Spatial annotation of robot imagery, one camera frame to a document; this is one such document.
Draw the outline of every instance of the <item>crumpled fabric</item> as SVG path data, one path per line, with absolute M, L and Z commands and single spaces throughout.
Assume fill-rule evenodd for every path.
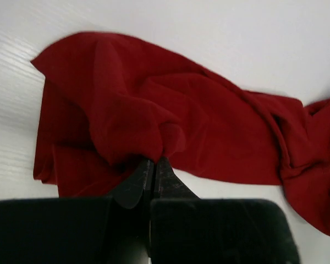
M 330 236 L 330 99 L 244 91 L 134 37 L 82 32 L 32 64 L 45 75 L 34 178 L 60 196 L 104 195 L 142 157 L 198 177 L 282 185 Z

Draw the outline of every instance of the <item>red fabric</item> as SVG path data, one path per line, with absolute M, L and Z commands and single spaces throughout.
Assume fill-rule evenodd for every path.
M 45 77 L 34 177 L 60 196 L 102 195 L 140 156 L 196 176 L 283 185 L 330 235 L 330 99 L 243 91 L 139 39 L 85 32 L 32 61 Z

